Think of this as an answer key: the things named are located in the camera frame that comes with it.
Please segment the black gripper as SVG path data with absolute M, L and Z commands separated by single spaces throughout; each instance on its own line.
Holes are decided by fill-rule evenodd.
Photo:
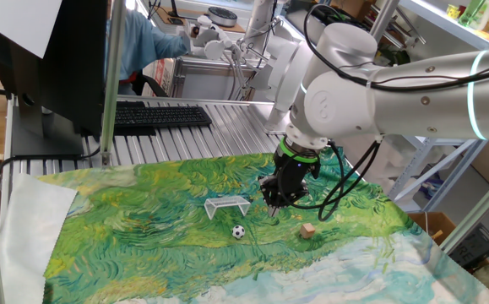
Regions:
M 294 153 L 278 147 L 274 152 L 274 164 L 273 176 L 258 178 L 270 217 L 275 217 L 282 209 L 307 196 L 308 189 L 302 180 L 310 172 L 317 177 L 320 168 L 318 153 L 310 149 Z

